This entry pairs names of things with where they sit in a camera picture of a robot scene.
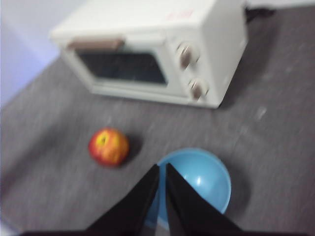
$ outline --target white toaster oven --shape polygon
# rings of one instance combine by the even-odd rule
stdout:
[[[216,108],[247,44],[242,0],[90,0],[51,32],[93,93]]]

